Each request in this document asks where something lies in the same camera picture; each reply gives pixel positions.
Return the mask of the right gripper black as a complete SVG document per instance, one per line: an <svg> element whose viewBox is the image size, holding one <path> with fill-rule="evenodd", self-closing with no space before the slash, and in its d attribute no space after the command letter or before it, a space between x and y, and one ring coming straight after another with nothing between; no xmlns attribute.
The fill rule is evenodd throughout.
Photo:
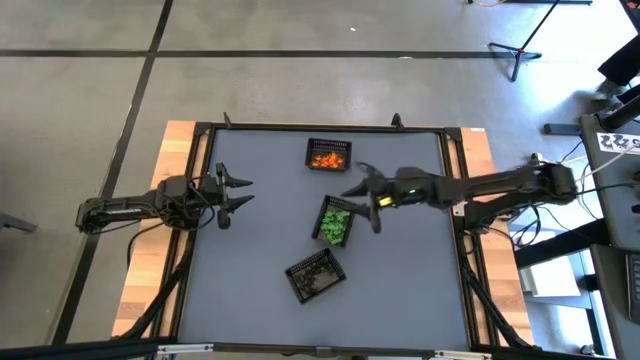
<svg viewBox="0 0 640 360"><path fill-rule="evenodd" d="M342 197L364 197L381 193L385 189L385 175L379 169L361 161L356 161L355 165L365 176L359 184L342 192ZM389 191L382 197L382 206L399 207L425 203L430 190L430 177L430 174L417 167L399 168L395 177L389 180ZM367 203L353 205L351 210L365 218L375 234L381 232L379 207L373 197L370 197Z"/></svg>

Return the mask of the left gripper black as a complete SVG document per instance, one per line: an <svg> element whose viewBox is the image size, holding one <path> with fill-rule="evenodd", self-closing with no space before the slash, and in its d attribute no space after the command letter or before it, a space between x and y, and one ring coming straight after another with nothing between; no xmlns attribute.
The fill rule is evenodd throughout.
<svg viewBox="0 0 640 360"><path fill-rule="evenodd" d="M254 195L226 198L221 203L221 185L228 188L240 188L250 186L253 182L232 177L222 162L215 164L215 171L216 175L205 175L199 178L197 192L198 197L207 207L219 206L217 224L220 229L226 230L231 226L230 215L251 201Z"/></svg>

